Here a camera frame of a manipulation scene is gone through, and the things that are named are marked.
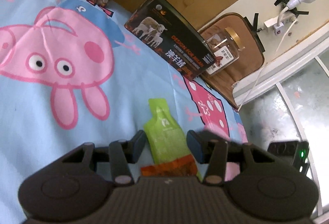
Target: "green packet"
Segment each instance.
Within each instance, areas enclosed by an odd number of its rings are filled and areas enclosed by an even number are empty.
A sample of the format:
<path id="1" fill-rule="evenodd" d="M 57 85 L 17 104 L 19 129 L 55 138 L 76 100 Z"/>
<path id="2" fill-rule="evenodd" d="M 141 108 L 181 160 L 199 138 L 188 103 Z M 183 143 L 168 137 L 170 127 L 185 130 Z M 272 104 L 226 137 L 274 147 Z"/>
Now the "green packet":
<path id="1" fill-rule="evenodd" d="M 191 154 L 186 137 L 171 116 L 165 99 L 149 99 L 153 117 L 144 125 L 155 164 L 172 162 Z"/>

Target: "cartoon print tablecloth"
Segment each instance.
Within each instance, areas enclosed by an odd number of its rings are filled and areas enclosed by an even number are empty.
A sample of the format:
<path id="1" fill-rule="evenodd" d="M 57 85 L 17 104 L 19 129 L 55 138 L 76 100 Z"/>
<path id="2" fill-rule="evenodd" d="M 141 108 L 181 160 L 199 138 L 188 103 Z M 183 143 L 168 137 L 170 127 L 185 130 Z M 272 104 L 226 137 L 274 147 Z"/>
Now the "cartoon print tablecloth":
<path id="1" fill-rule="evenodd" d="M 129 140 L 165 98 L 183 131 L 246 141 L 239 115 L 201 79 L 184 79 L 123 24 L 85 0 L 0 0 L 0 223 L 20 223 L 21 182 L 78 145 Z M 136 165 L 152 164 L 146 147 Z M 206 165 L 199 165 L 201 173 Z"/>

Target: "black box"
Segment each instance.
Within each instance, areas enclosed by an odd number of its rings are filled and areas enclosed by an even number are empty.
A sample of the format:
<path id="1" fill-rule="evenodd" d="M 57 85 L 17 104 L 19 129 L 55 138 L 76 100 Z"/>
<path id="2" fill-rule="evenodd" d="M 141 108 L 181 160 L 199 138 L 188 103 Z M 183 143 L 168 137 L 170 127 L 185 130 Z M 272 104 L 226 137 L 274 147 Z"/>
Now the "black box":
<path id="1" fill-rule="evenodd" d="M 146 0 L 124 26 L 188 80 L 215 63 L 206 41 L 166 0 Z"/>

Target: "pink cheek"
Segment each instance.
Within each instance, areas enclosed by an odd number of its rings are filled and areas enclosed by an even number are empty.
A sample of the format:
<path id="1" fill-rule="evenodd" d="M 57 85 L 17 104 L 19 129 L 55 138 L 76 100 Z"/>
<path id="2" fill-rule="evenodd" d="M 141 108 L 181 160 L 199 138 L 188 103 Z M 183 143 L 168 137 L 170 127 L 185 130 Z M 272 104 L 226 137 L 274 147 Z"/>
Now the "pink cheek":
<path id="1" fill-rule="evenodd" d="M 85 52 L 92 61 L 98 64 L 104 61 L 104 52 L 102 51 L 101 47 L 95 42 L 86 42 Z"/>

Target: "black pupil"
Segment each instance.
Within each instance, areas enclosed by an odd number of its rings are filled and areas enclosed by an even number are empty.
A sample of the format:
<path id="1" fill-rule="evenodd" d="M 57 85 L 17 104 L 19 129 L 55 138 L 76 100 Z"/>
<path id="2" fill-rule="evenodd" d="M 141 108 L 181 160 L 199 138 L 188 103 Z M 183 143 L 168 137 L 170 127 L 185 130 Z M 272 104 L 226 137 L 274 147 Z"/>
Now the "black pupil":
<path id="1" fill-rule="evenodd" d="M 38 67 L 42 67 L 42 62 L 41 62 L 41 61 L 37 61 L 36 65 L 37 65 Z"/>

